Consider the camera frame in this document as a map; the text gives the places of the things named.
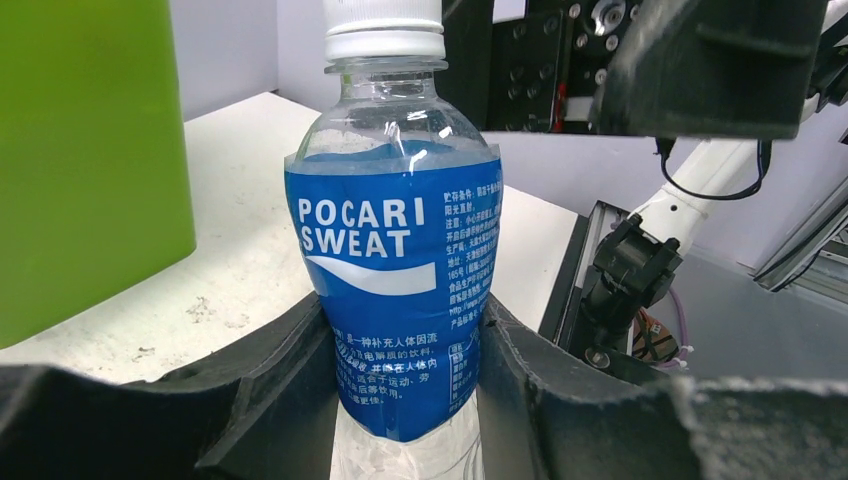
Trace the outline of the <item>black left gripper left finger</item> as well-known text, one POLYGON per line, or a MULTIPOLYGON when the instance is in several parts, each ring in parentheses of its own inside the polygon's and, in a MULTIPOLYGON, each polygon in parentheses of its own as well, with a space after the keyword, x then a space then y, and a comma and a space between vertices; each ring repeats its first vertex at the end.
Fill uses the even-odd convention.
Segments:
POLYGON ((326 479, 338 393, 315 294, 153 382, 1 371, 5 479, 326 479))

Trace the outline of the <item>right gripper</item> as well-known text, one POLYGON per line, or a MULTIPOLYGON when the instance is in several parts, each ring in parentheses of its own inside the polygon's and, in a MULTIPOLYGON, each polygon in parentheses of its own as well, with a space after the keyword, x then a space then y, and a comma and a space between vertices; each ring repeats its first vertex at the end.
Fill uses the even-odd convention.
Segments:
POLYGON ((827 9, 526 1, 496 21, 491 1, 445 1, 437 91, 481 131, 789 140, 827 9))

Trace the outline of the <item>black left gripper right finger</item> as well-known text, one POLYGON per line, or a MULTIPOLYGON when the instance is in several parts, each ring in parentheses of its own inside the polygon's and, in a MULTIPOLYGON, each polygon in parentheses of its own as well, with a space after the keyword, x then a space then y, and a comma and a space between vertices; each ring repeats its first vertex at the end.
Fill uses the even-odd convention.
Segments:
POLYGON ((843 381, 677 375, 633 385, 542 338, 495 298, 477 388, 489 479, 843 479, 843 381))

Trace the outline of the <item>white cap blue label bottle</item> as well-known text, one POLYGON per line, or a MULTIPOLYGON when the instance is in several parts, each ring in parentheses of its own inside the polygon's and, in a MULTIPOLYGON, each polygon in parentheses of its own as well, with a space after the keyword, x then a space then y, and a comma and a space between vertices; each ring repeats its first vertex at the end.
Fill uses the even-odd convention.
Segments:
POLYGON ((498 154, 435 75, 438 1, 327 1, 340 97, 285 161, 288 209, 335 342, 345 479, 480 479, 479 324, 498 154))

